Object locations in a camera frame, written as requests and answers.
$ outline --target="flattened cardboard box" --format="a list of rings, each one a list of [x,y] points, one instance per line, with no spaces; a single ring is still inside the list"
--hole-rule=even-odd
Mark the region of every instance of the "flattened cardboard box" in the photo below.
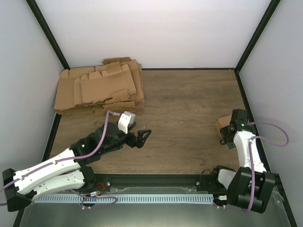
[[[108,67],[110,76],[99,71],[81,76],[80,85],[83,103],[96,103],[112,98],[113,93],[127,90],[129,95],[136,94],[136,88],[128,65]]]
[[[95,71],[94,67],[63,70],[58,81],[54,109],[62,111],[74,108],[74,82],[76,78],[82,76],[83,73],[90,73],[93,71]]]
[[[144,107],[144,93],[143,93],[143,79],[142,79],[142,67],[129,57],[124,58],[113,58],[104,59],[104,64],[102,66],[94,67],[82,67],[73,68],[70,70],[64,70],[58,82],[58,91],[56,96],[56,102],[54,109],[61,108],[61,110],[56,110],[59,114],[72,114],[72,113],[96,113],[102,114],[106,113],[108,108],[112,111],[131,111],[134,112],[134,108]],[[136,89],[136,94],[129,96],[127,90],[121,90],[115,92],[112,95],[112,99],[106,99],[105,102],[95,102],[95,103],[83,103],[82,92],[81,92],[81,79],[83,74],[93,73],[99,71],[104,77],[114,76],[121,73],[122,68],[119,66],[128,64],[130,68],[132,79],[134,82],[134,87]],[[107,106],[107,104],[118,103],[113,106]]]

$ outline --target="wooden floor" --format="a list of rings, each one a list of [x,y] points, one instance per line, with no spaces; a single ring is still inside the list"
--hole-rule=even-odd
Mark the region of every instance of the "wooden floor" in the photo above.
[[[145,109],[133,131],[151,129],[141,149],[124,146],[91,164],[96,173],[199,174],[216,165],[238,169],[237,150],[220,145],[214,126],[244,108],[232,70],[145,70]],[[51,156],[102,126],[104,116],[63,115]]]

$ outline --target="purple cable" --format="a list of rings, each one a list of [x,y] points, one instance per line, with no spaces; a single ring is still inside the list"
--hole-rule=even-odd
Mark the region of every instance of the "purple cable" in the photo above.
[[[76,191],[73,190],[73,189],[70,189],[70,191],[71,191],[72,193],[75,193],[76,195],[78,195],[78,196],[80,196],[80,197],[83,198],[83,200],[81,201],[81,206],[82,206],[82,208],[85,207],[84,204],[83,204],[83,202],[84,202],[85,200],[89,200],[89,199],[93,199],[93,200],[114,199],[114,200],[115,200],[115,201],[113,201],[112,203],[105,204],[105,205],[103,205],[103,206],[90,207],[89,209],[99,209],[99,208],[109,207],[109,206],[114,205],[114,204],[118,201],[118,198],[117,198],[117,197],[114,197],[114,196],[89,197],[89,196],[82,195],[82,194],[76,192]]]
[[[250,125],[254,125],[256,124],[255,122],[251,122],[249,123]],[[251,145],[252,145],[252,141],[253,140],[256,140],[256,139],[262,139],[262,140],[265,140],[266,142],[268,142],[269,144],[271,145],[274,145],[274,146],[278,146],[278,147],[285,147],[289,144],[289,136],[287,134],[287,132],[282,129],[280,126],[276,125],[276,124],[271,124],[271,123],[266,123],[266,122],[258,122],[258,124],[266,124],[266,125],[270,125],[270,126],[274,126],[276,128],[278,128],[279,130],[281,130],[284,135],[286,136],[286,143],[285,144],[279,144],[279,143],[274,143],[272,141],[270,141],[269,139],[265,138],[265,137],[262,137],[262,136],[253,136],[250,138],[250,141],[248,143],[248,149],[249,149],[249,153],[250,153],[250,166],[251,166],[251,192],[250,192],[250,203],[246,209],[246,212],[250,212],[251,208],[252,208],[252,204],[254,202],[254,196],[255,196],[255,168],[254,168],[254,161],[253,161],[253,158],[252,158],[252,150],[251,150]]]
[[[102,145],[102,143],[103,143],[103,140],[104,140],[104,138],[105,138],[105,133],[106,133],[106,130],[107,130],[107,123],[108,123],[109,114],[117,115],[117,116],[120,116],[120,115],[121,115],[120,113],[112,112],[112,111],[110,111],[110,110],[107,111],[106,117],[105,117],[104,129],[103,129],[103,133],[102,133],[101,140],[100,140],[99,144],[96,146],[96,148],[95,148],[92,152],[90,152],[90,153],[87,154],[87,155],[83,155],[83,156],[62,158],[62,159],[56,160],[56,162],[58,163],[58,162],[63,162],[63,161],[67,161],[67,160],[72,160],[72,159],[73,159],[73,160],[76,160],[76,159],[83,159],[83,158],[87,158],[87,157],[90,157],[90,156],[94,155],[94,154],[98,151],[98,149],[101,147],[101,145]],[[24,175],[22,176],[22,178],[27,177],[27,176],[29,176],[29,175],[31,175],[31,174],[33,174],[33,173],[39,171],[40,169],[43,169],[43,168],[45,168],[45,167],[47,167],[47,166],[50,166],[50,165],[52,165],[52,164],[53,164],[52,162],[46,163],[45,165],[40,166],[40,167],[38,167],[37,169],[34,169],[34,170],[32,170],[32,171],[30,171],[30,172],[24,174]],[[6,188],[10,187],[12,184],[16,183],[16,182],[19,181],[19,180],[20,180],[20,179],[18,178],[18,179],[16,179],[16,180],[13,180],[13,181],[9,182],[9,183],[6,184],[5,186],[3,186],[3,188],[0,190],[0,193],[3,192]],[[0,206],[6,206],[6,205],[7,205],[7,203],[0,203]]]

